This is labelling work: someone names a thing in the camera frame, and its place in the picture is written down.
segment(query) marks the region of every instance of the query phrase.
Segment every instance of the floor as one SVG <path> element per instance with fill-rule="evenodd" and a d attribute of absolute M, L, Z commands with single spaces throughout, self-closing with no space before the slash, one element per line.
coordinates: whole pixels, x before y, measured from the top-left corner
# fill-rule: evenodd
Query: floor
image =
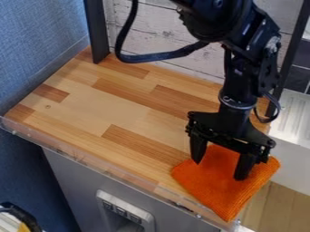
<path fill-rule="evenodd" d="M 269 182 L 244 209 L 241 224 L 259 232 L 307 232 L 309 216 L 309 196 Z"/>

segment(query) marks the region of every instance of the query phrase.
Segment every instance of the yellow object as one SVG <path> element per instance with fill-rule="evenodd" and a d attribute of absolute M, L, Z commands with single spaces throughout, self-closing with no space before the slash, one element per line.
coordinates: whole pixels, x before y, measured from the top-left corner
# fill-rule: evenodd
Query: yellow object
<path fill-rule="evenodd" d="M 277 159 L 270 157 L 267 164 L 255 165 L 247 179 L 236 181 L 233 177 L 238 157 L 234 151 L 211 145 L 199 165 L 192 159 L 185 160 L 172 170 L 172 177 L 228 222 L 280 167 Z"/>
<path fill-rule="evenodd" d="M 31 231 L 29 230 L 27 225 L 25 225 L 24 223 L 21 223 L 18 228 L 18 232 L 31 232 Z"/>

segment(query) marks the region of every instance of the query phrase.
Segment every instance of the white wall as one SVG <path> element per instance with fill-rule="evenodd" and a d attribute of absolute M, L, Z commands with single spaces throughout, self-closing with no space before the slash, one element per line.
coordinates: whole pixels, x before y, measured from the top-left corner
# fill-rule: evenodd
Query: white wall
<path fill-rule="evenodd" d="M 273 155 L 280 160 L 281 168 L 272 180 L 310 196 L 310 149 L 273 139 L 276 141 Z"/>
<path fill-rule="evenodd" d="M 123 26 L 130 7 L 130 0 L 104 0 L 111 46 Z M 283 48 L 279 57 L 281 66 L 286 48 L 294 30 L 302 0 L 257 0 L 257 4 L 276 20 L 281 27 Z M 124 50 L 130 53 L 170 51 L 196 41 L 182 25 L 176 6 L 169 0 L 140 0 L 140 9 Z M 158 62 L 193 76 L 223 82 L 223 50 L 218 43 L 201 49 L 186 58 Z"/>

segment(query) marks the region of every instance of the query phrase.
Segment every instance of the black cable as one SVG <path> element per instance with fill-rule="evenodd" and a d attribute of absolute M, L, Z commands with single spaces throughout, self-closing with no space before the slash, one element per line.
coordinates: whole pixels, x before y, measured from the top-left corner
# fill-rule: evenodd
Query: black cable
<path fill-rule="evenodd" d="M 268 118 L 262 118 L 258 114 L 257 107 L 254 108 L 254 113 L 257 116 L 257 119 L 261 123 L 269 123 L 269 122 L 275 120 L 277 118 L 277 116 L 279 116 L 280 111 L 281 111 L 281 105 L 280 105 L 279 101 L 276 99 L 276 97 L 273 96 L 272 94 L 270 94 L 269 92 L 263 92 L 263 96 L 265 96 L 267 99 L 270 100 L 271 103 L 273 103 L 275 105 L 275 107 L 276 107 L 276 114 L 274 114 L 273 116 L 268 117 Z"/>
<path fill-rule="evenodd" d="M 128 32 L 131 29 L 131 26 L 136 18 L 138 12 L 138 0 L 132 0 L 131 11 L 126 20 L 125 25 L 122 27 L 119 36 L 117 37 L 115 44 L 115 54 L 117 58 L 124 63 L 146 63 L 146 62 L 156 62 L 174 58 L 180 58 L 187 56 L 198 49 L 201 49 L 208 45 L 208 43 L 198 41 L 191 45 L 187 45 L 175 51 L 164 52 L 164 53 L 147 53 L 147 54 L 138 54 L 138 55 L 128 55 L 121 53 L 121 48 L 125 42 Z"/>

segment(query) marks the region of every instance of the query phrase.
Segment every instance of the wooden surface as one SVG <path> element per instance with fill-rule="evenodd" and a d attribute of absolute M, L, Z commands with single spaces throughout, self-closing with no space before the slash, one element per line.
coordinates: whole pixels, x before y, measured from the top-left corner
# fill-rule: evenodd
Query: wooden surface
<path fill-rule="evenodd" d="M 282 48 L 278 65 L 281 66 L 290 42 L 296 18 L 303 0 L 256 0 L 255 3 L 275 19 L 281 28 Z M 103 1 L 107 17 L 111 48 L 128 16 L 131 1 Z M 140 1 L 135 23 L 129 33 L 123 49 L 129 53 L 162 52 L 178 49 L 192 44 L 196 39 L 191 36 L 176 13 L 176 6 L 169 0 Z M 187 58 L 157 62 L 191 76 L 198 76 L 213 82 L 223 82 L 223 49 L 220 44 L 194 52 Z"/>
<path fill-rule="evenodd" d="M 113 55 L 96 65 L 86 49 L 5 115 L 20 125 L 6 124 L 84 165 L 227 227 L 197 207 L 170 176 L 172 167 L 189 158 L 187 112 L 216 111 L 220 87 L 158 66 L 120 63 Z M 259 109 L 265 108 L 260 102 Z M 262 131 L 268 129 L 253 122 Z M 310 231 L 309 209 L 308 196 L 269 183 L 247 204 L 242 224 L 264 232 Z"/>

